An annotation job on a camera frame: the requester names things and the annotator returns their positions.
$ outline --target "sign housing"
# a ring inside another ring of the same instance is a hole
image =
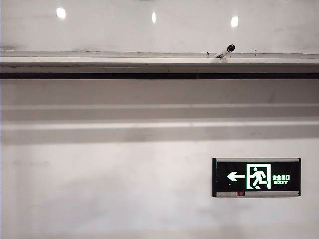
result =
[[[300,196],[300,158],[213,158],[213,197]]]

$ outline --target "white ceiling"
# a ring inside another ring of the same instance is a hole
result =
[[[318,16],[319,0],[2,0],[1,49],[319,54]]]

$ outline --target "arrow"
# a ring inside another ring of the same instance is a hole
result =
[[[228,174],[228,178],[233,181],[233,182],[237,182],[237,179],[236,178],[245,178],[245,175],[240,175],[240,174],[237,174],[237,172],[231,172],[230,174]]]

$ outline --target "wall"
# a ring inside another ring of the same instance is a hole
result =
[[[316,239],[319,80],[2,80],[4,239]],[[302,196],[211,197],[212,157],[301,157]]]

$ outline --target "doorway icon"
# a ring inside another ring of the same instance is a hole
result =
[[[267,188],[271,188],[271,165],[247,163],[247,189],[260,189],[260,185],[267,185]]]

